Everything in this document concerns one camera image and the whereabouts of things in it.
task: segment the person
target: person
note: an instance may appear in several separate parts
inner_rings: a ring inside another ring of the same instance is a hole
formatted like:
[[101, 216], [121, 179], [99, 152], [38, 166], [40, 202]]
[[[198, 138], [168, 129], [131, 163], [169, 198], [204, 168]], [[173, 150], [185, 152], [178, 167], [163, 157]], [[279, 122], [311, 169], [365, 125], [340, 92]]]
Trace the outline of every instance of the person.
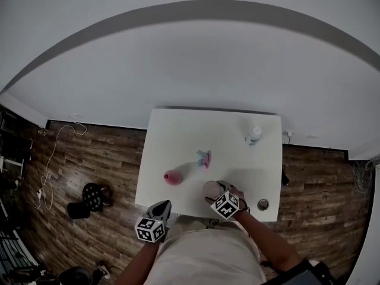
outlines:
[[38, 266], [31, 269], [14, 269], [10, 270], [8, 274], [3, 274], [2, 278], [7, 283], [30, 283], [38, 280], [41, 276], [50, 274], [50, 271], [46, 271], [42, 267]]
[[[246, 202], [243, 192], [233, 188]], [[231, 221], [209, 229], [201, 221], [180, 216], [168, 231], [165, 243], [146, 243], [117, 278], [115, 285], [156, 284], [262, 284], [265, 275], [258, 248], [277, 271], [288, 271], [302, 262], [294, 246], [260, 223], [248, 211], [238, 211]]]
[[98, 285], [101, 279], [109, 280], [111, 278], [111, 274], [109, 273], [105, 263], [103, 261], [100, 262], [97, 270], [93, 272], [93, 282], [91, 285]]

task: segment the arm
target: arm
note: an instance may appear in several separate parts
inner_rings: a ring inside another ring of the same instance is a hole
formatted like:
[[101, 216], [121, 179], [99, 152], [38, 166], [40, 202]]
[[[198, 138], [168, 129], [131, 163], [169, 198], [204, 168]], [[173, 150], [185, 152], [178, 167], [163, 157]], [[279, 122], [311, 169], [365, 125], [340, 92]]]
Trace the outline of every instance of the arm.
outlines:
[[160, 241], [145, 243], [144, 247], [117, 278], [115, 285], [143, 285], [153, 266], [159, 247]]
[[247, 211], [237, 212], [234, 218], [249, 233], [274, 268], [287, 271], [302, 262], [301, 257], [291, 244], [260, 223]]

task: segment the white wall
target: white wall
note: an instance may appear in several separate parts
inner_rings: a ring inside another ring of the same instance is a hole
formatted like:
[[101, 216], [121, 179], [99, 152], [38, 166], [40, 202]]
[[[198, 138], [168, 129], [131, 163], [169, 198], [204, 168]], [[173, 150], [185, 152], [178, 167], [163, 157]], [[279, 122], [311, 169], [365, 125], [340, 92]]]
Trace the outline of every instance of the white wall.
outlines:
[[[0, 0], [0, 88], [39, 54], [102, 19], [151, 5], [186, 0]], [[241, 0], [318, 18], [380, 53], [380, 0]]]
[[0, 103], [27, 121], [41, 126], [42, 128], [44, 128], [48, 122], [48, 118], [46, 116], [35, 111], [34, 109], [31, 109], [29, 106], [26, 106], [9, 93], [0, 94]]
[[378, 132], [379, 81], [371, 66], [309, 36], [191, 21], [92, 41], [40, 66], [9, 93], [49, 119], [135, 128], [147, 127], [157, 105], [278, 113], [294, 131], [292, 143], [348, 149]]
[[[175, 1], [185, 0], [0, 0], [6, 23], [0, 28], [0, 88], [84, 27]], [[380, 52], [380, 0], [241, 1], [311, 15]], [[349, 149], [355, 159], [378, 152], [368, 150], [379, 138], [380, 125], [373, 121], [378, 81], [378, 72], [363, 61], [308, 36], [257, 24], [192, 22], [93, 41], [40, 66], [7, 95], [43, 118], [69, 115], [137, 128], [147, 127], [156, 105], [278, 113], [283, 128], [294, 131], [293, 144]]]
[[376, 169], [375, 196], [373, 198], [372, 217], [369, 222], [366, 240], [347, 285], [380, 284], [380, 170]]

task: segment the beige shirt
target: beige shirt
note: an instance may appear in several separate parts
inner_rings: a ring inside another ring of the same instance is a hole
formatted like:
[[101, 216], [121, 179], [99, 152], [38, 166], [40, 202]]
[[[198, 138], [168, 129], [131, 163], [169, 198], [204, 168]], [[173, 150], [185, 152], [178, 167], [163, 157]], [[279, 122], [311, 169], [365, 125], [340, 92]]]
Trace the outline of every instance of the beige shirt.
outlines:
[[255, 245], [243, 232], [198, 230], [166, 241], [145, 285], [265, 283]]

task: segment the power cord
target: power cord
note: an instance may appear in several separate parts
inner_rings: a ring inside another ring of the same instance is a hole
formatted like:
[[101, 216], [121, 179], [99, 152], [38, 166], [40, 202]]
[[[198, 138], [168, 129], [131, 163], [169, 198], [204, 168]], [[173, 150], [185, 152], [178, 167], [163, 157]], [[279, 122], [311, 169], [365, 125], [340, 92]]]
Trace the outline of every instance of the power cord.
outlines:
[[[377, 165], [380, 164], [380, 157], [375, 157], [374, 159], [371, 159], [367, 162], [365, 161], [356, 161], [353, 163], [353, 166], [350, 164], [345, 164], [342, 167], [342, 175], [346, 179], [353, 179], [356, 191], [363, 195], [363, 205], [355, 219], [357, 219], [360, 214], [362, 213], [362, 210], [364, 208], [367, 193], [371, 190], [372, 187], [372, 179], [373, 179], [373, 173], [375, 169], [377, 168]], [[350, 167], [352, 176], [347, 177], [344, 174], [344, 167]]]
[[38, 174], [38, 177], [39, 177], [39, 181], [40, 181], [40, 183], [41, 183], [41, 186], [45, 186], [45, 185], [46, 185], [46, 181], [48, 181], [49, 184], [50, 184], [50, 187], [52, 188], [52, 201], [51, 201], [51, 203], [50, 203], [50, 206], [48, 206], [47, 203], [46, 203], [46, 194], [45, 194], [45, 190], [44, 190], [43, 188], [40, 188], [40, 189], [37, 191], [37, 197], [38, 197], [38, 199], [39, 199], [39, 205], [38, 205], [38, 207], [35, 206], [32, 202], [30, 202], [30, 203], [32, 204], [32, 206], [33, 206], [35, 209], [39, 209], [39, 208], [41, 207], [41, 197], [42, 197], [42, 193], [43, 193], [43, 199], [44, 199], [44, 201], [45, 201], [45, 207], [46, 207], [46, 209], [50, 210], [50, 209], [52, 208], [52, 206], [53, 206], [53, 199], [54, 199], [54, 196], [53, 196], [53, 185], [52, 185], [52, 182], [50, 181], [50, 178], [51, 178], [51, 176], [52, 176], [52, 172], [48, 170], [48, 167], [49, 167], [50, 160], [52, 159], [52, 157], [53, 157], [53, 155], [54, 155], [55, 148], [56, 148], [56, 146], [57, 146], [57, 141], [58, 141], [59, 133], [61, 133], [61, 131], [62, 131], [64, 128], [66, 128], [66, 127], [69, 127], [69, 128], [71, 128], [71, 129], [73, 129], [73, 130], [74, 130], [74, 133], [75, 133], [75, 134], [78, 134], [78, 135], [84, 135], [84, 134], [87, 132], [87, 128], [86, 128], [84, 125], [82, 125], [82, 124], [79, 123], [79, 122], [74, 122], [74, 123], [77, 124], [77, 125], [81, 125], [81, 126], [84, 128], [84, 132], [83, 132], [83, 133], [78, 133], [78, 132], [74, 129], [74, 127], [71, 126], [71, 125], [64, 125], [61, 129], [59, 129], [58, 134], [57, 134], [57, 136], [55, 137], [55, 143], [54, 143], [53, 153], [52, 153], [52, 155], [49, 157], [49, 160], [47, 161], [47, 164], [46, 164], [46, 167], [45, 167], [45, 171], [46, 171], [45, 175], [43, 175], [43, 176], [40, 177], [39, 172], [38, 172], [37, 165], [36, 165], [36, 163], [34, 163], [35, 166], [36, 166], [36, 169], [37, 169], [37, 174]]
[[290, 140], [293, 137], [293, 132], [292, 131], [287, 131], [286, 136], [288, 137], [289, 141], [287, 142], [286, 148], [289, 147]]
[[33, 163], [34, 163], [34, 166], [36, 167], [36, 170], [37, 170], [37, 175], [38, 175], [38, 181], [40, 181], [40, 178], [41, 178], [41, 176], [40, 176], [40, 172], [38, 172], [38, 167], [37, 167], [37, 164], [36, 164], [36, 162], [34, 161], [34, 159], [33, 159], [33, 158], [31, 158], [31, 160], [33, 161]]

